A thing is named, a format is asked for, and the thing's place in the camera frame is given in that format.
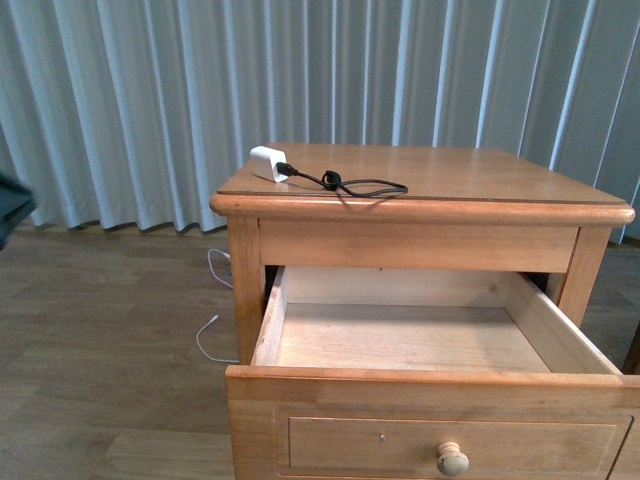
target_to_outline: dark object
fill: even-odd
[[[340,175],[337,172],[332,170],[327,170],[322,176],[322,180],[318,180],[316,177],[312,177],[311,175],[307,175],[306,173],[302,173],[295,168],[293,168],[288,163],[276,163],[276,168],[278,169],[278,173],[281,175],[287,175],[288,177],[302,177],[307,180],[311,180],[312,182],[317,183],[322,186],[326,190],[330,190],[332,192],[337,191],[338,189],[343,190],[345,193],[351,195],[352,197],[361,197],[361,198],[372,198],[372,197],[393,197],[396,195],[402,195],[409,191],[409,188],[406,185],[402,185],[400,183],[390,182],[388,180],[378,180],[375,178],[364,178],[362,180],[347,180],[346,182],[342,181]],[[382,190],[376,190],[375,192],[367,192],[367,193],[358,193],[351,190],[347,185],[385,185],[391,188],[384,188]]]
[[[625,375],[640,375],[640,324],[636,328],[636,334],[631,341],[631,347],[622,366]]]
[[[35,208],[31,191],[0,173],[0,250],[11,231]]]

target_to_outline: wooden floor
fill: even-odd
[[[231,479],[224,236],[19,231],[0,252],[0,479]],[[226,260],[214,257],[221,272]],[[640,249],[610,248],[585,331],[617,364],[640,318]]]

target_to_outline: wooden nightstand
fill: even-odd
[[[631,207],[495,150],[272,147],[409,193],[338,197],[247,165],[212,198],[251,363],[227,371],[239,480],[444,478],[445,442],[461,478],[640,478],[640,379],[575,326]],[[267,265],[286,266],[268,305]],[[557,306],[514,272],[550,273]]]

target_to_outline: nightstand top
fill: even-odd
[[[253,214],[255,210],[264,214],[271,209],[290,216],[286,213],[290,209],[291,214],[306,210],[310,215],[353,217],[375,206],[382,220],[399,213],[446,220],[443,212],[447,209],[455,215],[472,215],[480,208],[485,214],[479,221],[516,214],[520,223],[527,214],[538,217],[543,212],[548,216],[544,210],[551,208],[555,212],[562,209],[565,218],[559,223],[578,225],[594,221],[622,225],[634,215],[620,198],[499,150],[296,143],[269,147],[284,151],[289,164],[318,178],[326,170],[334,170],[343,180],[390,180],[407,185],[409,192],[384,200],[338,196],[300,177],[270,182],[255,176],[248,162],[212,197],[216,212]]]

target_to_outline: light blue curtain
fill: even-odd
[[[209,196],[269,141],[500,148],[638,208],[639,26],[637,0],[0,0],[0,170],[70,227],[223,225]]]

